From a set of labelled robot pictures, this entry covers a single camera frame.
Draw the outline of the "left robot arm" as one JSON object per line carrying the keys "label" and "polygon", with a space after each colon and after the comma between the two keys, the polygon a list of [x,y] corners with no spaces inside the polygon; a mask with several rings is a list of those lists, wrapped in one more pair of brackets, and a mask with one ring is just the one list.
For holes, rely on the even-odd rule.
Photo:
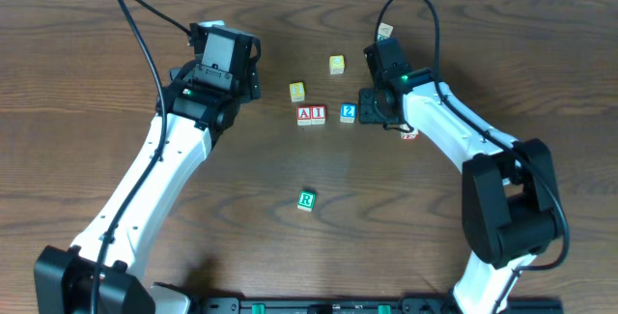
{"label": "left robot arm", "polygon": [[170,70],[136,159],[68,249],[47,246],[34,267],[41,313],[196,313],[173,285],[143,283],[152,247],[193,172],[242,104],[260,97],[261,42],[222,21],[193,23],[195,57]]}

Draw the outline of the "yellow top block far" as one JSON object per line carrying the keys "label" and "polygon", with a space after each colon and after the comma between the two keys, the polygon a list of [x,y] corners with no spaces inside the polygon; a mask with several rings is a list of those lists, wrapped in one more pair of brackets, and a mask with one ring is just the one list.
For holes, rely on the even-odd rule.
{"label": "yellow top block far", "polygon": [[345,57],[343,55],[333,55],[329,57],[329,73],[342,74],[345,71]]}

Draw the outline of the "yellow top wooden block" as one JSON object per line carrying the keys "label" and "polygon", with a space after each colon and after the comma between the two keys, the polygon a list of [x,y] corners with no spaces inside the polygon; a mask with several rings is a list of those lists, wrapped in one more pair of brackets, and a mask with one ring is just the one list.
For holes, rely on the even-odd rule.
{"label": "yellow top wooden block", "polygon": [[291,102],[305,101],[305,89],[303,82],[294,82],[289,86]]}

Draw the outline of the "blue number 2 block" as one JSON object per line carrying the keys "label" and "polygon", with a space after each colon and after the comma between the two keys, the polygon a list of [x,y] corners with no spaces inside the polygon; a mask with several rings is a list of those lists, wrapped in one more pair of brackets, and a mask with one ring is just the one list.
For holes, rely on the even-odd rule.
{"label": "blue number 2 block", "polygon": [[352,124],[356,119],[356,105],[343,103],[340,110],[340,122]]}

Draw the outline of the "green sided wooden block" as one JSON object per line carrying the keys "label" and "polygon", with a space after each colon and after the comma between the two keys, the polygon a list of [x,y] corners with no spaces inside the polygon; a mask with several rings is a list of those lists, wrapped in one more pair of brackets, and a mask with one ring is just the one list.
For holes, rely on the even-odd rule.
{"label": "green sided wooden block", "polygon": [[376,38],[378,41],[383,41],[389,39],[393,32],[393,27],[389,24],[381,22],[379,24],[378,33],[376,34]]}

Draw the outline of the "green letter R block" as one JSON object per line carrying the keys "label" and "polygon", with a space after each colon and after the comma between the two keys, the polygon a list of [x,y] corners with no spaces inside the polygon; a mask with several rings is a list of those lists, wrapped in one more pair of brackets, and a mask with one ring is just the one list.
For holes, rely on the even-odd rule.
{"label": "green letter R block", "polygon": [[300,210],[312,212],[316,202],[316,194],[311,191],[302,190],[296,201],[296,206]]}

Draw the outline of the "red sided wooden block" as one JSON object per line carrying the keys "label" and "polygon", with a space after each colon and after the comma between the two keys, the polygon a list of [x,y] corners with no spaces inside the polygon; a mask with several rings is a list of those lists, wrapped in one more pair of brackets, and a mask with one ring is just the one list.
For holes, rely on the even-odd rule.
{"label": "red sided wooden block", "polygon": [[417,137],[418,135],[418,130],[412,130],[410,132],[401,132],[401,138],[403,140],[413,140]]}

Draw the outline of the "red letter A block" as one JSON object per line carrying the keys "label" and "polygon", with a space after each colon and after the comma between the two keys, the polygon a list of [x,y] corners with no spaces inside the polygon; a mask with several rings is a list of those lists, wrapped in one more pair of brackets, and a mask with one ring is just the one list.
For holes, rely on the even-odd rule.
{"label": "red letter A block", "polygon": [[299,126],[311,126],[312,115],[310,106],[299,106],[296,109],[296,122]]}

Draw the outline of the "red letter I block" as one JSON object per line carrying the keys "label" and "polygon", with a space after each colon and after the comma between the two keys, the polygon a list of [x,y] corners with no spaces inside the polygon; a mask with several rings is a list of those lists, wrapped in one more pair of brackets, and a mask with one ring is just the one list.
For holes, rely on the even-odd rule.
{"label": "red letter I block", "polygon": [[324,105],[315,105],[310,108],[311,110],[311,124],[323,125],[326,119],[326,111]]}

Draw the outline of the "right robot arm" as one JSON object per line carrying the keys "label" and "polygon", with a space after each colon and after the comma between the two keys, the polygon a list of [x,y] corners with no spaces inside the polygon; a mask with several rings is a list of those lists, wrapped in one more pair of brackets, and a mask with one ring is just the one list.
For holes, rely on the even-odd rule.
{"label": "right robot arm", "polygon": [[397,39],[367,46],[374,85],[359,92],[359,121],[428,136],[462,174],[463,233],[471,249],[446,313],[560,313],[559,300],[509,300],[525,271],[556,239],[569,238],[551,154],[538,139],[501,132],[461,103],[429,68],[414,70]]}

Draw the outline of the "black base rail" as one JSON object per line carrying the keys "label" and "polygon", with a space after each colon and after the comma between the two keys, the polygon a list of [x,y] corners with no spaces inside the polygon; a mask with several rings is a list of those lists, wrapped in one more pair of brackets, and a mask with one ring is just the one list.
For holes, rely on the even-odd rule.
{"label": "black base rail", "polygon": [[210,298],[201,314],[446,314],[461,313],[448,298],[408,297],[400,300],[239,300]]}

